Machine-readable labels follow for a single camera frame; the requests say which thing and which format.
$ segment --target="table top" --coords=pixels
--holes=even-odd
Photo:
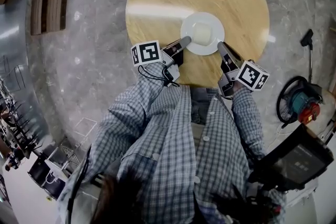
[[[161,47],[180,38],[183,20],[194,12],[215,15],[225,41],[244,59],[258,60],[269,33],[266,0],[128,0],[126,25],[132,44],[158,40]],[[180,84],[216,87],[223,74],[219,52],[198,56],[184,50]]]

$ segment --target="black and white marker cube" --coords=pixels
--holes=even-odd
[[[131,48],[131,51],[133,64],[135,67],[162,61],[158,40],[135,44]]]
[[[251,91],[261,91],[268,77],[269,73],[259,65],[253,62],[244,61],[236,80],[244,84]]]

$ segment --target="screen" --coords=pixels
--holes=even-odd
[[[279,159],[272,169],[280,173],[283,177],[302,184],[313,175],[325,168],[325,163],[317,158],[311,151],[303,145],[298,144],[283,158]]]

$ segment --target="white plate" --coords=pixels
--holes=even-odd
[[[196,23],[208,24],[212,28],[211,43],[208,46],[191,42],[187,49],[197,55],[210,55],[218,50],[217,44],[224,41],[225,32],[221,21],[214,15],[207,12],[197,12],[187,17],[181,26],[181,38],[190,36],[193,38]]]

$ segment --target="plaid shirt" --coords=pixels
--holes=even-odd
[[[161,76],[162,69],[160,63],[147,66],[156,76]],[[104,173],[121,157],[118,178],[132,170],[142,182],[137,197],[146,223],[192,222],[194,194],[208,223],[230,223],[216,209],[212,194],[234,198],[235,185],[245,195],[251,170],[240,139],[262,158],[261,120],[247,88],[233,96],[234,118],[216,89],[207,93],[210,106],[202,133],[202,138],[207,138],[201,139],[195,150],[189,87],[166,88],[162,81],[139,76],[137,84],[116,99],[100,123],[83,182]],[[72,186],[70,179],[60,202]],[[270,196],[285,205],[284,194],[273,190]],[[283,216],[274,222],[283,222]]]

